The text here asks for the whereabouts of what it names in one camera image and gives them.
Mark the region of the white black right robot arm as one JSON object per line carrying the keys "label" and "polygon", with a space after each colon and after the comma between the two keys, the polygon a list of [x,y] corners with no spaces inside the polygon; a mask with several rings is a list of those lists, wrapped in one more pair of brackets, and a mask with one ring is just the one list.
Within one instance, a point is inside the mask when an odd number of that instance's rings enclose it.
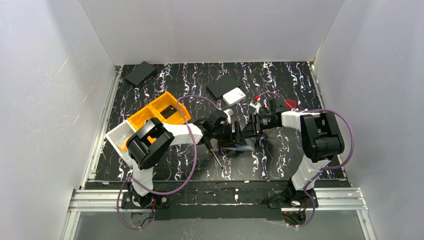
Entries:
{"label": "white black right robot arm", "polygon": [[297,171],[283,192],[285,198],[308,196],[318,175],[345,149],[335,112],[326,109],[300,111],[290,105],[287,99],[277,97],[269,100],[267,114],[250,115],[242,134],[245,138],[252,138],[264,130],[279,127],[300,131],[304,153]]}

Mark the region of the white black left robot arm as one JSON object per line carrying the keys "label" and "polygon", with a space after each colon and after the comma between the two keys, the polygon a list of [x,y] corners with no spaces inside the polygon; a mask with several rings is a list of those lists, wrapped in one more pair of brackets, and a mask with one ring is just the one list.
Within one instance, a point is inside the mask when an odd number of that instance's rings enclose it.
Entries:
{"label": "white black left robot arm", "polygon": [[209,117],[189,124],[170,124],[158,117],[151,117],[138,130],[125,120],[107,132],[106,138],[132,168],[132,177],[136,182],[130,186],[130,191],[138,197],[144,197],[153,191],[154,166],[171,146],[205,145],[211,151],[212,139],[224,148],[247,146],[240,124],[237,121],[230,123],[228,118],[219,109]]}

